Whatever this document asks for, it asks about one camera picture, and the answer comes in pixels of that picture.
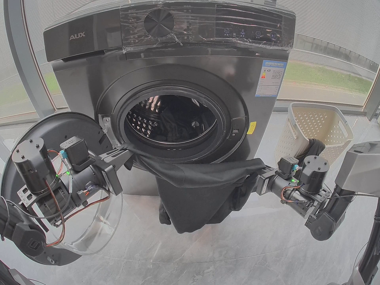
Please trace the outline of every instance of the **red wire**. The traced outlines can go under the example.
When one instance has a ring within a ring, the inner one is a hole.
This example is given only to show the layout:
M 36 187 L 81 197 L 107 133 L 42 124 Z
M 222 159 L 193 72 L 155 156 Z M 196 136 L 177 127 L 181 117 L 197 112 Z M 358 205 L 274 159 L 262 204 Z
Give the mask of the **red wire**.
M 53 153 L 59 155 L 59 152 L 56 151 L 56 150 L 48 150 L 48 152 L 53 152 Z M 64 168 L 64 162 L 61 159 L 61 165 L 60 165 L 59 170 L 57 172 L 58 175 L 61 173 L 61 171 L 62 171 L 63 168 Z
M 45 180 L 45 184 L 46 184 L 47 188 L 49 189 L 49 192 L 50 192 L 51 196 L 53 197 L 53 200 L 55 202 L 55 205 L 56 205 L 58 211 L 61 211 L 61 209 L 60 209 L 60 207 L 58 205 L 57 199 L 55 198 L 55 195 L 53 193 L 53 190 L 51 190 L 51 187 L 50 187 L 49 183 L 46 180 Z M 62 221 L 62 232 L 61 232 L 61 235 L 59 236 L 58 240 L 56 240 L 53 243 L 47 244 L 46 247 L 51 247 L 51 246 L 58 245 L 58 244 L 60 244 L 64 240 L 65 232 L 66 232 L 66 229 L 65 229 L 65 219 L 64 219 L 64 216 L 62 215 L 62 213 L 60 213 L 60 216 L 61 216 L 61 221 Z
M 67 221 L 69 218 L 73 217 L 74 215 L 78 214 L 79 212 L 82 212 L 84 209 L 91 207 L 92 205 L 95 205 L 95 204 L 98 204 L 100 202 L 104 202 L 104 201 L 108 200 L 111 197 L 111 194 L 108 191 L 106 191 L 106 192 L 108 193 L 108 195 L 106 197 L 104 197 L 102 199 L 98 199 L 97 201 L 88 204 L 87 206 L 83 207 L 82 209 L 79 209 L 78 211 L 74 212 L 73 214 L 70 214 L 67 218 L 65 218 L 65 221 Z
M 293 188 L 293 189 L 297 189 L 297 188 L 300 188 L 301 187 L 301 185 L 300 186 L 285 186 L 285 187 L 283 187 L 282 188 L 282 191 L 281 191 L 281 199 L 283 200 L 283 201 L 285 201 L 285 202 L 294 202 L 294 201 L 292 201 L 291 199 L 285 199 L 284 198 L 284 191 L 286 190 L 286 189 L 290 189 L 290 188 Z

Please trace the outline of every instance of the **button icon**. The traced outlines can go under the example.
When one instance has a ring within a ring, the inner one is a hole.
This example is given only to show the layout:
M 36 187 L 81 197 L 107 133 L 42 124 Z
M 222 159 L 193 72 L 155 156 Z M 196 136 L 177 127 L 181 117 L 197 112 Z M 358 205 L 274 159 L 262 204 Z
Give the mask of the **button icon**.
M 271 39 L 276 40 L 277 39 L 277 33 L 275 31 L 271 32 Z

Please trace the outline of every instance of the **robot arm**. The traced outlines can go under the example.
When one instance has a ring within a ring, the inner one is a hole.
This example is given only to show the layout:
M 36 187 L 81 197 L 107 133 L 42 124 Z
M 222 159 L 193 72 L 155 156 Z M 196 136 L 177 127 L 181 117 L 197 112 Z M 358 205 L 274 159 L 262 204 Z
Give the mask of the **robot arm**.
M 12 155 L 25 182 L 25 186 L 18 192 L 21 208 L 0 201 L 0 234 L 12 240 L 27 257 L 41 264 L 64 265 L 67 263 L 65 252 L 69 251 L 62 249 L 59 261 L 53 257 L 56 248 L 46 245 L 43 231 L 46 231 L 46 226 L 43 223 L 38 225 L 31 219 L 30 216 L 36 216 L 31 206 L 36 204 L 44 218 L 54 225 L 61 220 L 61 214 L 67 219 L 77 207 L 90 206 L 88 198 L 99 189 L 109 194 L 121 193 L 116 170 L 122 165 L 130 169 L 133 160 L 133 153 L 123 145 L 100 156 L 92 155 L 84 140 L 78 137 L 67 140 L 61 144 L 61 148 L 61 157 L 68 171 L 58 177 L 41 138 L 22 142 Z M 380 142 L 354 145 L 346 154 L 335 180 L 334 192 L 331 192 L 323 184 L 329 170 L 327 160 L 319 156 L 308 156 L 303 166 L 299 167 L 297 159 L 281 158 L 278 169 L 267 166 L 260 170 L 256 191 L 259 195 L 268 192 L 277 195 L 283 204 L 306 218 L 305 225 L 316 240 L 326 240 L 343 222 L 356 192 L 380 196 L 380 188 L 376 183 L 379 160 Z M 299 169 L 302 171 L 297 180 L 294 175 Z M 379 239 L 380 205 L 367 250 L 357 269 L 359 276 L 356 278 L 365 280 L 360 285 L 369 285 L 377 271 L 380 260 Z

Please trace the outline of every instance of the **grass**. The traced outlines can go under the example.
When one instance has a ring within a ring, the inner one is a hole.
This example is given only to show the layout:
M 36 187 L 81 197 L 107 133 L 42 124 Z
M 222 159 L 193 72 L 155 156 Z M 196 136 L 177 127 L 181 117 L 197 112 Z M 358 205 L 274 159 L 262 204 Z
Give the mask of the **grass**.
M 44 79 L 52 95 L 61 92 L 54 73 L 44 74 Z M 0 88 L 0 106 L 27 100 L 29 98 L 21 82 Z
M 44 79 L 47 88 L 52 95 L 61 92 L 53 72 L 44 74 Z M 372 80 L 325 68 L 323 66 L 306 64 L 293 60 L 288 62 L 284 81 L 320 84 L 342 88 L 347 90 L 347 92 L 362 94 L 367 94 L 372 85 Z M 28 100 L 28 95 L 21 83 L 8 85 L 0 89 L 0 106 L 26 100 Z
M 347 89 L 348 92 L 367 94 L 372 80 L 319 65 L 289 61 L 284 77 L 285 82 L 323 84 Z

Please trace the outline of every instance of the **qr code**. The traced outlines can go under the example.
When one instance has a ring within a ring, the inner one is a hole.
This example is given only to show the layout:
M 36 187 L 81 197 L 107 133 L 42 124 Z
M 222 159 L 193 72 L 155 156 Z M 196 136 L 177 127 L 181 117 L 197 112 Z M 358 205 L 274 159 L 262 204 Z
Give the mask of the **qr code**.
M 272 72 L 272 79 L 281 79 L 283 71 L 280 69 L 274 69 Z

